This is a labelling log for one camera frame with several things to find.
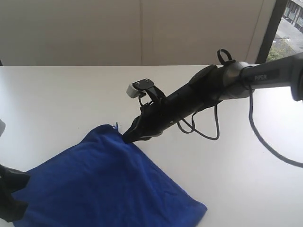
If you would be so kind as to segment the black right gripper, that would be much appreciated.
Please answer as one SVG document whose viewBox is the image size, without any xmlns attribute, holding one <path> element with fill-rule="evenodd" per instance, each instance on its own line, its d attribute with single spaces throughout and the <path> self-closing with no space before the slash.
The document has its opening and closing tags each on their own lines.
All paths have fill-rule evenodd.
<svg viewBox="0 0 303 227">
<path fill-rule="evenodd" d="M 159 137 L 169 127 L 176 124 L 184 134 L 193 132 L 208 140 L 218 140 L 218 136 L 207 136 L 196 128 L 194 116 L 207 108 L 214 108 L 215 126 L 218 126 L 218 100 L 211 98 L 200 88 L 184 85 L 160 103 L 147 103 L 140 107 L 141 114 L 122 135 L 125 143 L 148 141 Z"/>
</svg>

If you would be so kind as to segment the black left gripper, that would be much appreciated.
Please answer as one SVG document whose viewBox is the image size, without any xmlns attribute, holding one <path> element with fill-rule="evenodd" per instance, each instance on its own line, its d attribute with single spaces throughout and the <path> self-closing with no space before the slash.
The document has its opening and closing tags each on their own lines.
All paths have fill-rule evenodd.
<svg viewBox="0 0 303 227">
<path fill-rule="evenodd" d="M 28 203 L 13 198 L 12 194 L 26 188 L 30 176 L 22 171 L 0 165 L 0 218 L 6 222 L 21 220 Z"/>
</svg>

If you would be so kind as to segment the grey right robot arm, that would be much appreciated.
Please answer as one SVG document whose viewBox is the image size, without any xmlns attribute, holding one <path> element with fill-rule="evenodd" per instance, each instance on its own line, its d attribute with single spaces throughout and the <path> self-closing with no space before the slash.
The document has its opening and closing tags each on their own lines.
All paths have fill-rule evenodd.
<svg viewBox="0 0 303 227">
<path fill-rule="evenodd" d="M 148 95 L 151 101 L 140 107 L 141 114 L 122 135 L 123 141 L 149 140 L 189 115 L 223 100 L 247 98 L 249 89 L 273 87 L 290 87 L 293 100 L 303 99 L 302 53 L 259 65 L 235 60 L 221 67 L 209 65 L 168 96 L 150 79 L 139 80 L 129 85 L 128 96 Z"/>
</svg>

